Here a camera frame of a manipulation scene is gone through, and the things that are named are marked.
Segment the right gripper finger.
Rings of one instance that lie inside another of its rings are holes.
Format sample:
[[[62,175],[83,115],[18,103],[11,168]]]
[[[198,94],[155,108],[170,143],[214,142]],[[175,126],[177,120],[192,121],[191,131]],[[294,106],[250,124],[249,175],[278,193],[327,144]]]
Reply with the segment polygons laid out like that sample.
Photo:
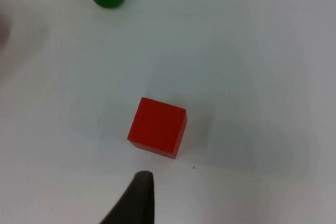
[[[134,174],[121,198],[100,223],[154,224],[154,222],[154,177],[152,172],[143,170]]]

